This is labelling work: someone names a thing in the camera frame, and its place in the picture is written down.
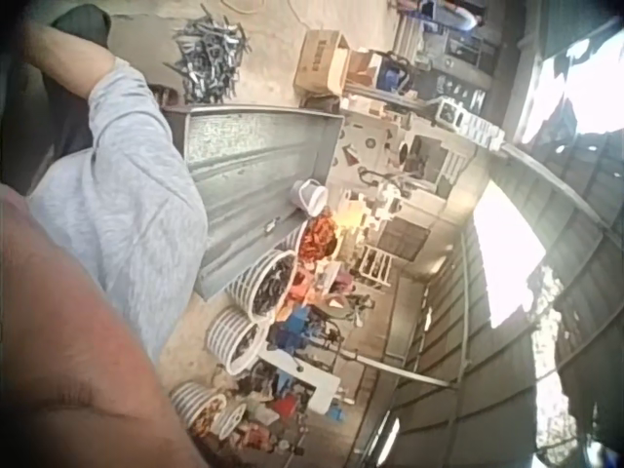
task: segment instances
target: white container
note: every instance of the white container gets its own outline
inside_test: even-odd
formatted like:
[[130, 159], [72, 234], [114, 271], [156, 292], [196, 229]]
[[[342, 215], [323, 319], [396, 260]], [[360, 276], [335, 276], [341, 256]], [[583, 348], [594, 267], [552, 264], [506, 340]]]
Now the white container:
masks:
[[[206, 348], [218, 357], [231, 375], [237, 375], [251, 365], [266, 341], [270, 323], [254, 323], [238, 307], [230, 306], [214, 319], [206, 332]], [[253, 328], [257, 328], [251, 346], [235, 358], [236, 348]]]
[[301, 226], [295, 229], [291, 234], [289, 234], [286, 239], [284, 239], [280, 244], [278, 244], [277, 249], [280, 251], [294, 251], [297, 255], [299, 255], [299, 248], [301, 247], [301, 241], [303, 240], [303, 234], [305, 234], [305, 229], [308, 227], [308, 221], [305, 221]]
[[211, 432], [215, 434], [220, 441], [227, 439], [230, 437], [230, 434], [234, 432], [236, 426], [243, 420], [246, 410], [247, 404], [245, 402], [230, 400], [227, 407], [225, 407], [218, 419], [214, 422]]
[[[258, 315], [254, 313], [254, 299], [257, 291], [264, 281], [264, 277], [282, 258], [292, 257], [292, 272], [288, 284], [279, 297], [275, 307], [266, 315]], [[255, 323], [273, 322], [275, 320], [275, 312], [277, 308], [284, 302], [286, 294], [293, 284], [294, 273], [296, 271], [296, 253], [294, 251], [278, 251], [271, 250], [263, 258], [258, 260], [253, 266], [241, 273], [225, 290], [230, 294], [232, 299], [241, 307], [248, 315], [250, 320]]]
[[193, 425], [193, 422], [195, 422], [202, 410], [211, 405], [216, 407], [213, 414], [214, 421], [212, 425], [214, 425], [227, 406], [225, 395], [196, 382], [182, 383], [172, 391], [170, 398], [175, 412], [177, 412], [187, 429]]
[[291, 189], [291, 201], [312, 217], [321, 214], [329, 198], [328, 188], [313, 178], [298, 180]]

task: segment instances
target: basket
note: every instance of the basket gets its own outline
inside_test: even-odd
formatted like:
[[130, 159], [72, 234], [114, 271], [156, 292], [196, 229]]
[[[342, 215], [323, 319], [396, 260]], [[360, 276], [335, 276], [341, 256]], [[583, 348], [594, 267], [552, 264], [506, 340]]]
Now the basket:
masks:
[[[281, 296], [278, 298], [274, 306], [266, 315], [258, 315], [254, 313], [254, 300], [257, 295], [258, 289], [266, 275], [271, 271], [275, 264], [282, 258], [287, 256], [293, 257], [292, 260], [292, 272], [289, 281], [284, 288]], [[296, 253], [294, 251], [278, 251], [272, 249], [263, 258], [258, 260], [253, 266], [248, 268], [245, 272], [240, 274], [232, 283], [230, 283], [225, 289], [234, 301], [241, 307], [248, 315], [250, 320], [254, 323], [260, 322], [273, 322], [275, 320], [275, 311], [277, 307], [284, 302], [286, 294], [288, 293], [291, 284], [293, 283], [294, 272], [296, 270]]]
[[[238, 307], [228, 307], [208, 328], [206, 348], [218, 357], [229, 374], [236, 375], [255, 360], [266, 341], [270, 326], [271, 324], [266, 321], [263, 323], [250, 321]], [[257, 327], [257, 331], [251, 346], [241, 356], [235, 358], [238, 345], [254, 327]]]
[[187, 429], [190, 429], [202, 410], [212, 403], [218, 404], [219, 407], [214, 414], [214, 421], [219, 419], [227, 406], [225, 395], [195, 382], [182, 383], [171, 392], [170, 398], [175, 412]]
[[304, 221], [299, 228], [295, 229], [286, 239], [278, 244], [277, 249], [280, 251], [294, 251], [299, 255], [299, 248], [301, 247], [301, 241], [303, 240], [303, 235], [307, 227], [308, 221]]
[[247, 404], [240, 400], [231, 400], [218, 419], [214, 422], [211, 432], [218, 436], [220, 441], [230, 437], [236, 426], [240, 424], [247, 411]]

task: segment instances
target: small white bucket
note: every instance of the small white bucket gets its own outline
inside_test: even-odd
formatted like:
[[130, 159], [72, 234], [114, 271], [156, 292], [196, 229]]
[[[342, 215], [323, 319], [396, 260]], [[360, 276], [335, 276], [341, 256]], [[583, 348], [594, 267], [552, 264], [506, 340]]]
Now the small white bucket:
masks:
[[230, 400], [227, 407], [219, 415], [218, 419], [214, 422], [211, 432], [215, 434], [220, 441], [223, 441], [230, 437], [230, 434], [234, 432], [236, 426], [238, 426], [245, 416], [247, 410], [247, 404], [240, 400]]
[[212, 424], [214, 425], [227, 406], [225, 395], [196, 382], [184, 382], [178, 385], [172, 391], [170, 398], [175, 412], [177, 412], [186, 429], [193, 425], [203, 409], [212, 405], [215, 406]]
[[[260, 285], [273, 266], [282, 258], [292, 257], [292, 272], [285, 290], [278, 298], [273, 308], [266, 315], [254, 313], [254, 300]], [[278, 251], [272, 249], [263, 258], [258, 260], [253, 266], [241, 273], [232, 283], [227, 285], [225, 290], [255, 323], [275, 320], [276, 308], [284, 302], [286, 294], [293, 284], [294, 273], [296, 271], [296, 253], [294, 251]]]
[[291, 201], [312, 217], [321, 214], [329, 198], [328, 188], [313, 178], [298, 180], [291, 188]]
[[[229, 374], [237, 375], [255, 360], [266, 341], [270, 326], [271, 324], [267, 321], [263, 323], [250, 321], [249, 317], [238, 307], [227, 307], [208, 328], [206, 348], [218, 357]], [[251, 345], [241, 356], [236, 356], [239, 344], [253, 329], [256, 330]]]
[[305, 229], [307, 227], [308, 221], [305, 221], [300, 227], [296, 228], [291, 234], [289, 234], [286, 239], [280, 242], [277, 249], [280, 251], [294, 251], [297, 255], [299, 255], [299, 248], [301, 247], [303, 234], [305, 234]]

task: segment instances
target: person in blue clothing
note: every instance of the person in blue clothing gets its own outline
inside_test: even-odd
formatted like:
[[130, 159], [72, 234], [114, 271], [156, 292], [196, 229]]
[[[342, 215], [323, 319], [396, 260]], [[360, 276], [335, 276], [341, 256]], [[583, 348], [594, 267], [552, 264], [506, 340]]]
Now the person in blue clothing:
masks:
[[397, 0], [392, 5], [397, 11], [403, 15], [413, 18], [432, 18], [432, 21], [442, 26], [450, 27], [459, 31], [469, 32], [476, 27], [485, 24], [484, 18], [473, 15], [463, 7], [459, 7], [445, 0], [437, 2], [415, 2], [412, 0]]

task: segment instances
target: dark pants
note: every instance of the dark pants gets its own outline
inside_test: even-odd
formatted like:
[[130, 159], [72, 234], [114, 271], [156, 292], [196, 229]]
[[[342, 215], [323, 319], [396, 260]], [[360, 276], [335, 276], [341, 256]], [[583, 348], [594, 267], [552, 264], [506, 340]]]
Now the dark pants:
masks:
[[[87, 39], [91, 42], [107, 47], [108, 33], [110, 31], [110, 16], [94, 5], [82, 5], [74, 8], [56, 19], [52, 27]], [[29, 112], [38, 113], [43, 111], [44, 104], [31, 108], [30, 100], [25, 98], [20, 88], [22, 76], [20, 68], [13, 66], [9, 71], [7, 82], [8, 102], [6, 112], [0, 115], [2, 119], [2, 165], [1, 179], [3, 183], [14, 188], [18, 193], [25, 195], [32, 185], [36, 176], [42, 174], [42, 170], [49, 167], [58, 158], [67, 154], [89, 148], [93, 145], [93, 136], [89, 130], [89, 108], [87, 102], [62, 87], [52, 78], [43, 75], [44, 88], [47, 95], [47, 105], [50, 115], [50, 125], [44, 128], [28, 129], [30, 125], [24, 115]], [[28, 144], [24, 142], [29, 138], [39, 138], [42, 143]], [[54, 144], [52, 159], [46, 158], [45, 147], [50, 139]]]

